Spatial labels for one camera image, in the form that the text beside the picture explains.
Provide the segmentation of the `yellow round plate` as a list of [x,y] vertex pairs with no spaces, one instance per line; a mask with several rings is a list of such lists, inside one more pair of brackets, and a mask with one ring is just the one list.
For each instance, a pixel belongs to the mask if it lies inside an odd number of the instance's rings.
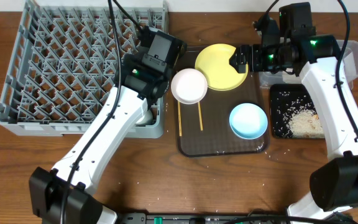
[[217,91],[229,91],[237,88],[246,79],[249,66],[247,63],[229,63],[236,59],[236,48],[228,44],[213,44],[204,48],[197,56],[195,69],[207,79],[208,87]]

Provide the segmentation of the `white round bowl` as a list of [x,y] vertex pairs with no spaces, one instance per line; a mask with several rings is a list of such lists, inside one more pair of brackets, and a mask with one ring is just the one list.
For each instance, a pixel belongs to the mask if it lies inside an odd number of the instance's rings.
[[180,70],[173,76],[171,92],[180,103],[198,103],[205,97],[207,90],[208,82],[205,76],[194,68]]

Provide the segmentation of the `light blue bowl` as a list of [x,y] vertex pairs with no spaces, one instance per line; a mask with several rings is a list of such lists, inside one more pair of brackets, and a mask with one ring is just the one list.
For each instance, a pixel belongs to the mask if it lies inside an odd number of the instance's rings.
[[239,104],[229,115],[230,128],[241,139],[252,140],[261,137],[266,132],[268,123],[265,111],[253,103]]

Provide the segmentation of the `pale green cup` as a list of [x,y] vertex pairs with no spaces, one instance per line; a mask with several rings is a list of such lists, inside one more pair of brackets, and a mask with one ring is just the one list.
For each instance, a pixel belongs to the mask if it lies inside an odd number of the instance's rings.
[[136,126],[146,126],[153,124],[154,116],[151,110],[148,110],[143,117],[141,117],[136,123]]

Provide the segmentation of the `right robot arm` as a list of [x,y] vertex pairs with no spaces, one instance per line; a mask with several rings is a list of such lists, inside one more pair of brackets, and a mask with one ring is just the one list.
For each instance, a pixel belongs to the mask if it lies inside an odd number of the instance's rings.
[[332,35],[304,35],[229,53],[228,62],[239,73],[292,68],[319,116],[329,162],[311,174],[310,192],[287,208],[293,222],[324,220],[358,207],[358,107],[344,74],[345,49]]

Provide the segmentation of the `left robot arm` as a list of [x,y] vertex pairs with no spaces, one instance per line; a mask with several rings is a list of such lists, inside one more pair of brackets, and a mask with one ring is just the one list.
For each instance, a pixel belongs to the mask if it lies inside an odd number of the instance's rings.
[[32,173],[32,211],[43,223],[117,223],[118,214],[93,195],[127,133],[167,92],[186,46],[156,51],[125,56],[102,110],[80,140],[51,170]]

